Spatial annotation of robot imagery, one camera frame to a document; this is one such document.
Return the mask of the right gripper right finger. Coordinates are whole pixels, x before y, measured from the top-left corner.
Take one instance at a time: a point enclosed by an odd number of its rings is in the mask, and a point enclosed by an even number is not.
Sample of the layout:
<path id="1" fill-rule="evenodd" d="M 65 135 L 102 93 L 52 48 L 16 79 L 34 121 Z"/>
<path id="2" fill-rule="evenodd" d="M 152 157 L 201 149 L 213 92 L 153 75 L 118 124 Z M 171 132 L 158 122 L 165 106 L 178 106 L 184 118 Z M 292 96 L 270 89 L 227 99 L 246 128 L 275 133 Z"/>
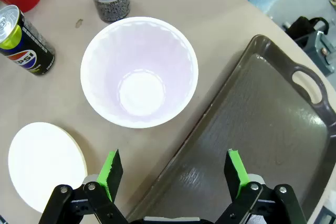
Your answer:
<path id="1" fill-rule="evenodd" d="M 279 184 L 270 189 L 250 180 L 237 150 L 227 151 L 224 175 L 232 203 L 216 223 L 246 223 L 251 215 L 266 223 L 307 223 L 293 188 Z"/>

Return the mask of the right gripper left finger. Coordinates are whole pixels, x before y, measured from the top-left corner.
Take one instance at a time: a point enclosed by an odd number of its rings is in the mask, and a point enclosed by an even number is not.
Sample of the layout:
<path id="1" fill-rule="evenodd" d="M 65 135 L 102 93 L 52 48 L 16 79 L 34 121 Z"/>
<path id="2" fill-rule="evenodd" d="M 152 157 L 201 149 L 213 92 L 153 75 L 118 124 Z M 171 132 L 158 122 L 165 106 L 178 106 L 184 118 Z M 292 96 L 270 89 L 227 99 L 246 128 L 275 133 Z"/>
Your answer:
<path id="1" fill-rule="evenodd" d="M 112 151 L 95 181 L 77 189 L 56 186 L 39 223 L 80 223 L 85 215 L 95 215 L 98 223 L 127 223 L 114 203 L 122 174 L 119 151 Z"/>

